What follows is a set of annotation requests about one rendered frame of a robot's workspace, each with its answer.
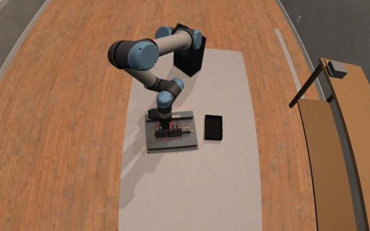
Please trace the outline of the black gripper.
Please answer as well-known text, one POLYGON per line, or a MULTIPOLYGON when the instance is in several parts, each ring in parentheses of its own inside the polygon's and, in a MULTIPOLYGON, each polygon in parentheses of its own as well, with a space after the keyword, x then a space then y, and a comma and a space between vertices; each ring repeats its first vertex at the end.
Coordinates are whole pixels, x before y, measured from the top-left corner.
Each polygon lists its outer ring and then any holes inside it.
MULTIPOLYGON (((173 109, 172 109, 173 110, 173 109)), ((169 114, 160 114, 158 112, 157 114, 157 108, 150 109, 148 111, 148 118, 151 120, 159 120, 159 127, 160 133, 164 133, 163 130, 169 130, 170 129, 170 122, 172 120, 172 110, 169 114)))

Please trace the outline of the grey relay panel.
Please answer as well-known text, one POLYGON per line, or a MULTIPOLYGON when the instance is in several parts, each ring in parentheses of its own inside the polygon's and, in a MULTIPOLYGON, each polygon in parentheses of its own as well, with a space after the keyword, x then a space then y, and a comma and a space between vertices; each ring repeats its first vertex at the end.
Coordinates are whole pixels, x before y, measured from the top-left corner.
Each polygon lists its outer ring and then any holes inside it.
POLYGON ((172 121, 170 122, 172 132, 168 130, 168 132, 164 133, 155 133, 155 124, 159 127, 159 120, 151 120, 148 118, 148 114, 146 114, 145 132, 147 154, 198 150, 193 111, 172 112, 172 121), (178 126, 179 124, 181 124, 182 130, 178 132, 177 128, 177 131, 174 132, 173 125, 178 126), (167 141, 165 141, 165 137, 167 141), (162 141, 163 138, 164 141, 162 141))

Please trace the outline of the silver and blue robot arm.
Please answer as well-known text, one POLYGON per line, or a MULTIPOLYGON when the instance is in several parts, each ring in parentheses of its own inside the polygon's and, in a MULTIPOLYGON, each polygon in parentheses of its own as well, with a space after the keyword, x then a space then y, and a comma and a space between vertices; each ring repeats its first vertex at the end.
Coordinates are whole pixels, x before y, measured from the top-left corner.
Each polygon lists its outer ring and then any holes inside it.
POLYGON ((148 90, 159 92, 157 110, 160 114, 169 114, 172 104, 184 87, 179 78, 171 81, 157 78, 151 69, 160 56, 174 51, 198 50, 202 43, 202 34, 196 29, 172 28, 161 26, 155 33, 155 39, 144 38, 137 41, 119 40, 108 51, 109 62, 118 69, 123 69, 144 84, 148 90), (144 42, 143 42, 144 41, 144 42))

